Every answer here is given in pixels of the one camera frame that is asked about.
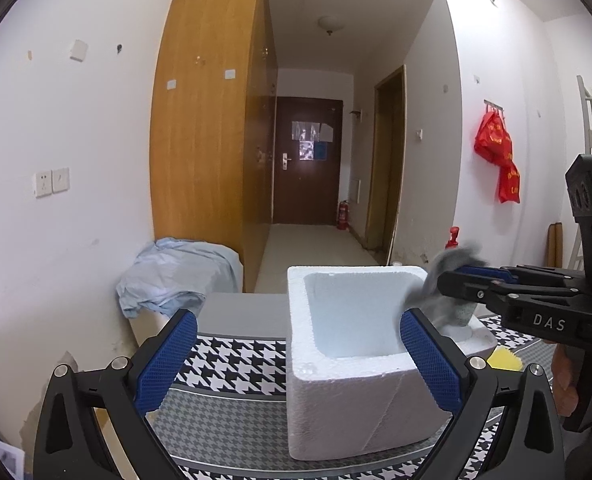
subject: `ceiling light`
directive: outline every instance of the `ceiling light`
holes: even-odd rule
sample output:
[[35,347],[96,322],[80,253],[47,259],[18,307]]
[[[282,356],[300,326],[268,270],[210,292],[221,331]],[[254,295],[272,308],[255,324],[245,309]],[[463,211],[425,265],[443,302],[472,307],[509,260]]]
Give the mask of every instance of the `ceiling light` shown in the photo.
[[318,26],[330,36],[345,28],[345,22],[335,16],[321,16],[318,19]]

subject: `wooden wardrobe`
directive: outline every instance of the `wooden wardrobe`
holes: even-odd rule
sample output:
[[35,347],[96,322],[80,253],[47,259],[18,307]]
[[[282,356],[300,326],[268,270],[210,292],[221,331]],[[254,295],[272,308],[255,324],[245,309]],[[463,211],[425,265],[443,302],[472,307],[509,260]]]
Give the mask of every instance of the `wooden wardrobe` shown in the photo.
[[151,112],[154,234],[234,249],[246,292],[271,224],[277,76],[268,0],[172,1]]

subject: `white wall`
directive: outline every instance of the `white wall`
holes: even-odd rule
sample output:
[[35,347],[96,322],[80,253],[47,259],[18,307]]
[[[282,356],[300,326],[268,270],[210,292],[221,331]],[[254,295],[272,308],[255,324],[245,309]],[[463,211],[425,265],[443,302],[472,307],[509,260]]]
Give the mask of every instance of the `white wall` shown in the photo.
[[[407,67],[407,137],[395,260],[422,265],[444,247],[454,219],[460,171],[460,73],[447,0],[434,0],[420,31],[398,31],[356,74],[356,127],[352,178],[361,197],[350,218],[363,235],[369,200],[374,142],[374,88],[401,65]],[[423,140],[416,130],[423,129]]]
[[[151,95],[170,1],[20,0],[0,25],[0,431],[12,444],[65,352],[94,369],[134,350],[114,287],[153,237]],[[76,39],[83,63],[68,59]],[[71,190],[36,200],[32,174],[62,167]]]
[[[562,97],[544,23],[519,0],[447,3],[462,91],[454,224],[461,227],[460,240],[477,240],[492,264],[541,264],[548,225],[560,217],[565,173]],[[505,107],[522,175],[521,205],[498,202],[498,168],[473,153],[484,99]]]
[[353,119],[350,112],[354,110],[354,76],[322,70],[281,68],[278,71],[276,92],[280,97],[311,97],[343,102],[343,144],[338,200],[347,200],[352,158]]
[[[579,153],[585,153],[583,109],[576,76],[581,75],[592,93],[592,16],[589,12],[548,22],[547,30],[553,45],[558,76],[565,104],[567,140],[566,168]],[[576,223],[565,190],[561,218],[563,222],[563,263],[569,263],[576,238]]]

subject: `doorway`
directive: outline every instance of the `doorway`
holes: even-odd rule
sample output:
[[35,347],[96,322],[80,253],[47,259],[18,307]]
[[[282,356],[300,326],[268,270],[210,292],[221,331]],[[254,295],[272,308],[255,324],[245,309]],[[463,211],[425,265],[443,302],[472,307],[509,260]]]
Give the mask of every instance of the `doorway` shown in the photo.
[[274,224],[336,223],[342,129],[342,101],[278,98]]
[[405,158],[405,67],[375,89],[372,186],[365,245],[381,265],[389,263],[400,206]]

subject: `human hand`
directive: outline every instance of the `human hand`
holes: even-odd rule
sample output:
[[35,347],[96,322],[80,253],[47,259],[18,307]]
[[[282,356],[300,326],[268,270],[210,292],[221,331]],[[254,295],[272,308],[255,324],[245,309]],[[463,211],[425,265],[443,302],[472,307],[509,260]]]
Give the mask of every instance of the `human hand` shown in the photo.
[[556,410],[561,416],[570,416],[578,406],[578,392],[572,386],[572,361],[565,354],[564,345],[556,345],[551,372],[554,376],[552,391]]

